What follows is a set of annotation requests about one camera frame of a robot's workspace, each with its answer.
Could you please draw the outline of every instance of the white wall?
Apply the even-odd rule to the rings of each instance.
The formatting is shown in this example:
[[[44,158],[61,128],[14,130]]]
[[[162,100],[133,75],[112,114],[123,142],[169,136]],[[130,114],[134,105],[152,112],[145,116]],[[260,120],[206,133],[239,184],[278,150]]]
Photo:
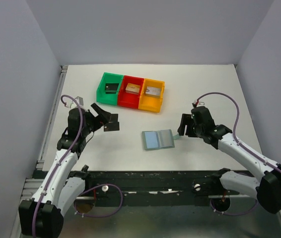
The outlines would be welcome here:
[[[0,238],[35,168],[60,67],[24,0],[0,0]]]
[[[281,162],[281,0],[273,2],[237,72],[262,151]]]
[[[237,63],[273,0],[27,0],[62,64]]]

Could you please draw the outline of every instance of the yellow bin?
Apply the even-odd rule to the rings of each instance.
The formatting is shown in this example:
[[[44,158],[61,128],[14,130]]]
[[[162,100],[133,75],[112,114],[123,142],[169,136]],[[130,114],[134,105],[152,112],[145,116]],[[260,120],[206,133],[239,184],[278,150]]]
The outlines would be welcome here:
[[[156,97],[147,96],[145,94],[147,86],[160,88],[161,89],[160,97],[156,98]],[[154,112],[154,113],[160,112],[164,89],[165,89],[165,82],[145,78],[140,93],[139,109],[144,111]]]

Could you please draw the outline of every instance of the wall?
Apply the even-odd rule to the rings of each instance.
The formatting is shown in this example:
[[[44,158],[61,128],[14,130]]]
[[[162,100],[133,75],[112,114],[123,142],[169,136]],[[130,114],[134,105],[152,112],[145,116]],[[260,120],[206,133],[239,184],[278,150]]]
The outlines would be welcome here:
[[[0,238],[40,151],[60,67],[24,0],[0,0]]]
[[[237,72],[262,151],[281,162],[281,0],[272,4]]]
[[[237,63],[273,0],[27,0],[61,64]]]

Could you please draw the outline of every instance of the gray floor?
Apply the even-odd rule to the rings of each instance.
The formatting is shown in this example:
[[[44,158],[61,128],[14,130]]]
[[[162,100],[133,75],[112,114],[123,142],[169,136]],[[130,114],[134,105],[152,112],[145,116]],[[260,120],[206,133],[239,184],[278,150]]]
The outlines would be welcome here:
[[[230,211],[253,204],[252,199],[235,199]],[[94,208],[93,213],[111,210]],[[70,209],[60,238],[281,238],[281,219],[261,206],[242,217],[218,215],[209,207],[176,206],[123,207],[112,217],[93,219]]]

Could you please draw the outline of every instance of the white table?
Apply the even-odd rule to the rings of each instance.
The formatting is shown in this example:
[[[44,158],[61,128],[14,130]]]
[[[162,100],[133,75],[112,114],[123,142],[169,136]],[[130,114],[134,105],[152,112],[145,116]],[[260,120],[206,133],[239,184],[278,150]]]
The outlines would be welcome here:
[[[119,114],[120,131],[95,133],[73,170],[86,164],[94,171],[193,171],[244,169],[231,157],[205,144],[202,139],[186,136],[175,141],[175,148],[144,151],[141,132],[172,129],[176,134],[182,113],[190,113],[192,102],[200,95],[218,91],[232,96],[241,110],[237,135],[251,147],[260,150],[251,117],[233,65],[151,65],[95,64],[71,65],[62,94],[81,96],[84,107],[96,102],[96,89],[104,72],[165,81],[160,113],[102,105],[106,111]],[[202,99],[216,124],[233,127],[235,106],[222,96]],[[43,170],[48,170],[55,157],[57,142],[67,127],[69,109],[58,105],[51,135],[44,154]]]

